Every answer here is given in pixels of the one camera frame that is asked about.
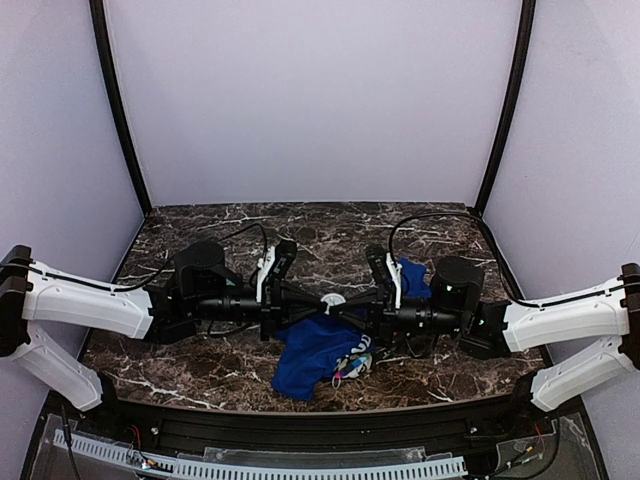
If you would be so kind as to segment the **blue printed t-shirt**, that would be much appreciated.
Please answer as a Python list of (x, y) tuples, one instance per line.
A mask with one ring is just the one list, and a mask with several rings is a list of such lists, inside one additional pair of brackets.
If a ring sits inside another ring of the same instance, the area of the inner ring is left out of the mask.
[(316, 385), (330, 381), (338, 362), (353, 354), (371, 353), (376, 340), (329, 315), (300, 321), (275, 338), (284, 344), (271, 386), (296, 401), (313, 399)]

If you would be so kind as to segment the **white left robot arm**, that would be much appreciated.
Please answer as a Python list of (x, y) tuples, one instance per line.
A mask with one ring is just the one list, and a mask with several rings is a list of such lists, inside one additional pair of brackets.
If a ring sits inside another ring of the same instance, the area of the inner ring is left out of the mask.
[(125, 287), (67, 275), (34, 261), (30, 248), (17, 245), (1, 264), (1, 355), (76, 409), (93, 410), (110, 400), (110, 381), (65, 351), (41, 328), (42, 322), (156, 344), (192, 337), (206, 320), (257, 324), (269, 338), (326, 309), (319, 297), (286, 281), (296, 254), (293, 241), (269, 248), (249, 284), (227, 267), (219, 243), (200, 241), (174, 256), (165, 285)]

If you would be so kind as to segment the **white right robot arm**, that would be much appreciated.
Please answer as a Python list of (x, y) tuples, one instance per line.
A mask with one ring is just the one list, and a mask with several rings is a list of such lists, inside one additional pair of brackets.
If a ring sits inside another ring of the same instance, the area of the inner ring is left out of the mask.
[(400, 269), (389, 261), (375, 289), (330, 307), (338, 317), (378, 343), (402, 334), (440, 334), (456, 339), (467, 355), (488, 360), (532, 347), (592, 338), (566, 360), (521, 377), (513, 397), (550, 412), (606, 381), (639, 368), (639, 266), (568, 295), (531, 301), (480, 299), (484, 272), (461, 257), (436, 265), (428, 298), (401, 291)]

